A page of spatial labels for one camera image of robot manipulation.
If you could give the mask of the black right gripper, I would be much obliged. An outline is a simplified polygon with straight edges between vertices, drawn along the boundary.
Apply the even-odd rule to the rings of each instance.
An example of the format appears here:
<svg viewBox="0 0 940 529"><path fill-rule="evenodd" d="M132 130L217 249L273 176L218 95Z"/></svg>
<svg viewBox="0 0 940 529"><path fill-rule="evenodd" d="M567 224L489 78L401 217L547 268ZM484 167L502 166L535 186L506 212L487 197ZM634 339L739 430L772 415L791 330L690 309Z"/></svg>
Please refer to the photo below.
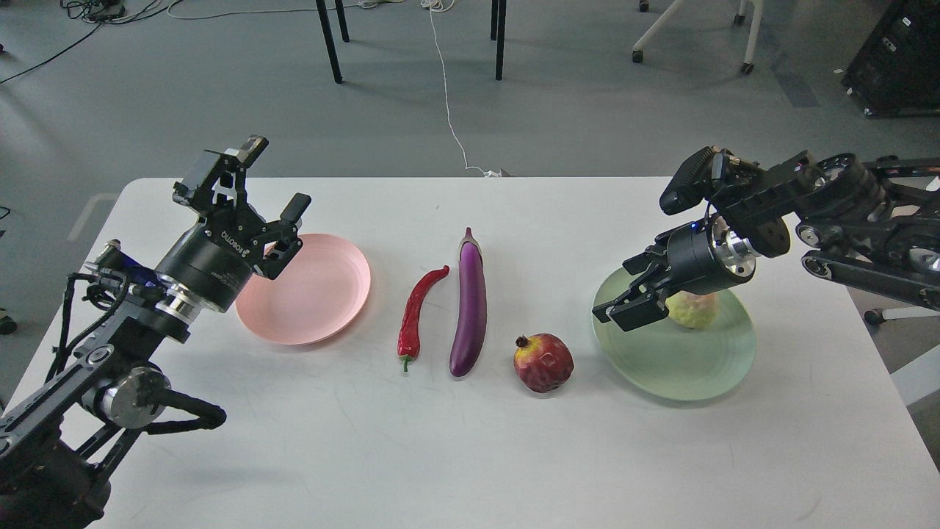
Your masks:
<svg viewBox="0 0 940 529"><path fill-rule="evenodd" d="M707 295L751 281L756 251L724 217L709 215L662 232L622 267L632 276L630 286L618 297L597 303L592 315L599 323L615 323L629 332L666 318L665 301L675 292Z"/></svg>

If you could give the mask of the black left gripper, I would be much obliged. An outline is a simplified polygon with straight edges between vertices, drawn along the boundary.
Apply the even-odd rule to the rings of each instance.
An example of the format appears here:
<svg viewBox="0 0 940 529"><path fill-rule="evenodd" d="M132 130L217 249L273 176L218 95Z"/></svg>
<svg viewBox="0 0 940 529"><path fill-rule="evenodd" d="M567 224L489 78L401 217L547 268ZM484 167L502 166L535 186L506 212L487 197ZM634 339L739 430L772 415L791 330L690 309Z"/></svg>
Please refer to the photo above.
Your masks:
<svg viewBox="0 0 940 529"><path fill-rule="evenodd" d="M248 203L247 170L270 144L251 135L239 148L205 150L173 185L173 201L198 215L156 272L185 286L216 312L228 311L250 278L275 280L299 252L298 231L312 202L295 193L277 220Z"/></svg>

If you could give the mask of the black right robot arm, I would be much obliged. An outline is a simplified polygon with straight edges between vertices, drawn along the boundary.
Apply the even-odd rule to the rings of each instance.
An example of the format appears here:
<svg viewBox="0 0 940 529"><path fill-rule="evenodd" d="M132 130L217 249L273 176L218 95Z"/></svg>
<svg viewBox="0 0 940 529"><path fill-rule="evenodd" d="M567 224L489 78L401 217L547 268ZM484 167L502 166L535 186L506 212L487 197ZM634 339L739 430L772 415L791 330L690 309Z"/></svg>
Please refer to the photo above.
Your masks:
<svg viewBox="0 0 940 529"><path fill-rule="evenodd" d="M592 314L632 331L665 319L678 292L745 284L756 258L789 251L791 214L809 249L801 260L809 274L935 311L938 191L897 178L937 167L937 159L863 163L850 153L817 161L804 151L762 168L725 148L702 148L681 164L659 204L675 215L704 202L704 217L662 232L622 262L631 284Z"/></svg>

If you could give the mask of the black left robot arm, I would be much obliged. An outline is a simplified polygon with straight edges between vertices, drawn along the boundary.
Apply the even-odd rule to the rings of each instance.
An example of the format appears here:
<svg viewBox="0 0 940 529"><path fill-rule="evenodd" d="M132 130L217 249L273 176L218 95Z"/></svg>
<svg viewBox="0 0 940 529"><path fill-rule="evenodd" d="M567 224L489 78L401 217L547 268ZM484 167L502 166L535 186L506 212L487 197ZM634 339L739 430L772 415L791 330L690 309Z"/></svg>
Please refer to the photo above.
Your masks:
<svg viewBox="0 0 940 529"><path fill-rule="evenodd" d="M87 527L139 436L224 424L224 409L174 391L151 356L165 339L186 342L202 309L228 311L252 276L275 280L302 247L309 195L272 221L249 204L247 171L267 144L252 135L205 151L175 183L173 200L197 222L155 268L111 240L68 277L44 385L2 418L4 528Z"/></svg>

